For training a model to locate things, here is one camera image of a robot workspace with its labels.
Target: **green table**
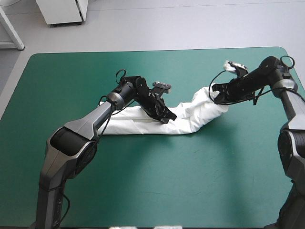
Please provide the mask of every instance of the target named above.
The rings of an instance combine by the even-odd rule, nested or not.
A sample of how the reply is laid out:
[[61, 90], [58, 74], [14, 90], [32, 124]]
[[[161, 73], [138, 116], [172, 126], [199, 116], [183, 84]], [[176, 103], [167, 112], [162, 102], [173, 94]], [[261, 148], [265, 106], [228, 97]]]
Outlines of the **green table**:
[[[0, 225], [35, 220], [46, 139], [93, 108], [115, 86], [117, 70], [149, 85], [170, 83], [168, 106], [222, 70], [224, 60], [255, 69], [279, 47], [149, 52], [36, 54], [0, 121]], [[304, 90], [294, 70], [292, 75]], [[234, 76], [226, 73], [218, 82]], [[63, 226], [183, 225], [262, 227], [277, 219], [291, 187], [277, 152], [286, 116], [272, 94], [233, 105], [189, 135], [103, 136], [95, 159], [66, 185], [71, 209]]]

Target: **white cloth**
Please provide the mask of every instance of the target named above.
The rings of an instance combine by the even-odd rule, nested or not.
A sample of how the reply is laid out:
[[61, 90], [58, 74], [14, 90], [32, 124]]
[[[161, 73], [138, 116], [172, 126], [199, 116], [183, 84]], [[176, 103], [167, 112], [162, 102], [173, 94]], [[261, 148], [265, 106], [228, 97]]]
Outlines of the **white cloth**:
[[[111, 117], [104, 134], [183, 135], [196, 132], [203, 125], [228, 111], [228, 106], [217, 105], [210, 100], [208, 90], [208, 87], [203, 87], [194, 94], [190, 103], [180, 103], [177, 107], [169, 108], [177, 118], [167, 124], [150, 118], [140, 106], [127, 107]], [[216, 97], [218, 93], [211, 91], [211, 97]], [[98, 134], [101, 133], [104, 125], [99, 129]]]

